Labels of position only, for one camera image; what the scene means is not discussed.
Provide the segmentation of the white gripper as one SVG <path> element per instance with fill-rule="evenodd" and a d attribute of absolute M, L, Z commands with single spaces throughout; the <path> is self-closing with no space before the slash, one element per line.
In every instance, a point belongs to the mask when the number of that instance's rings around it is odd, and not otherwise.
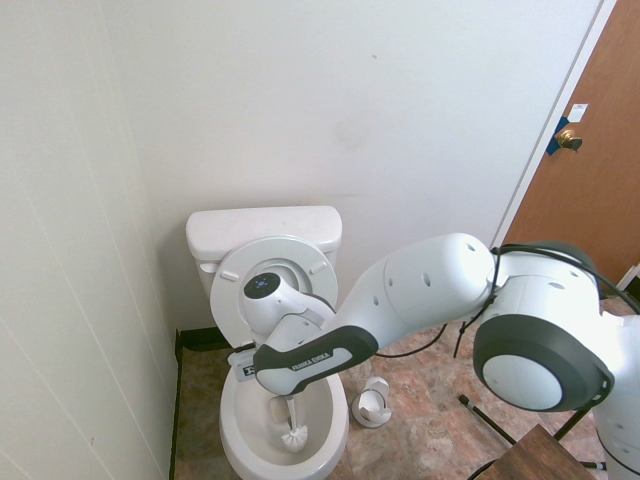
<path fill-rule="evenodd" d="M 234 352 L 229 355 L 229 365 L 238 382 L 255 379 L 254 355 L 255 349 Z"/>

